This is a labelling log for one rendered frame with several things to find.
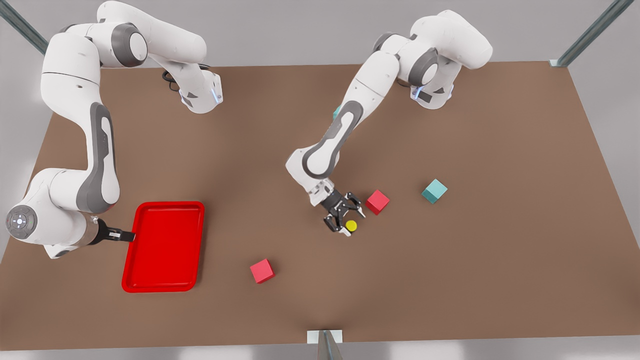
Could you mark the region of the red rectangular tray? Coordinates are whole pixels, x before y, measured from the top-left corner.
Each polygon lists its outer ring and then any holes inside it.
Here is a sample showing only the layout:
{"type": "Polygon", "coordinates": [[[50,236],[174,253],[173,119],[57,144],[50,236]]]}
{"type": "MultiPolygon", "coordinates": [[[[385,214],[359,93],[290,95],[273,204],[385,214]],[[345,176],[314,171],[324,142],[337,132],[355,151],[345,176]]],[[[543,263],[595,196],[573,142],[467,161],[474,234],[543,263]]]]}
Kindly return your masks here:
{"type": "Polygon", "coordinates": [[[128,293],[187,292],[198,278],[205,206],[145,202],[135,212],[121,287],[128,293]]]}

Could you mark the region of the red cube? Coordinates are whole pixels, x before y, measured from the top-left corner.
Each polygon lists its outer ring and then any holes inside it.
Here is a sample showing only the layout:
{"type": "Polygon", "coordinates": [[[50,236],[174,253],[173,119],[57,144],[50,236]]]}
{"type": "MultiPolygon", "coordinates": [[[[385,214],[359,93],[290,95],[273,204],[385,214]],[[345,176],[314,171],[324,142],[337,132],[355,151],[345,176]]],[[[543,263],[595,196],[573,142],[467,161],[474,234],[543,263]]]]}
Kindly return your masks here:
{"type": "Polygon", "coordinates": [[[366,199],[365,206],[373,212],[373,214],[379,215],[389,203],[390,199],[379,191],[379,189],[376,189],[368,199],[366,199]]]}
{"type": "Polygon", "coordinates": [[[250,271],[256,284],[262,284],[275,276],[275,271],[268,259],[263,259],[256,264],[251,265],[250,271]]]}

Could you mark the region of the silver frame post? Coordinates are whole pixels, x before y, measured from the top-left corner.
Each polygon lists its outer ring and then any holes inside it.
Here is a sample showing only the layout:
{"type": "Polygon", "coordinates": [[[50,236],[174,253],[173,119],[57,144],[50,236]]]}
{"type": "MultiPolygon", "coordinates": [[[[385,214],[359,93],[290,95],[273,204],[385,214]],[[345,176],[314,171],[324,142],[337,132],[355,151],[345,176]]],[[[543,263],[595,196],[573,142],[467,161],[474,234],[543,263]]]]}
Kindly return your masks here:
{"type": "Polygon", "coordinates": [[[316,344],[317,360],[343,360],[338,344],[343,343],[343,331],[307,330],[307,344],[316,344]]]}
{"type": "Polygon", "coordinates": [[[46,54],[48,41],[7,0],[0,0],[0,17],[42,55],[46,54]]]}
{"type": "Polygon", "coordinates": [[[548,60],[551,68],[567,68],[635,1],[636,0],[613,0],[592,25],[590,25],[558,59],[548,60]]]}

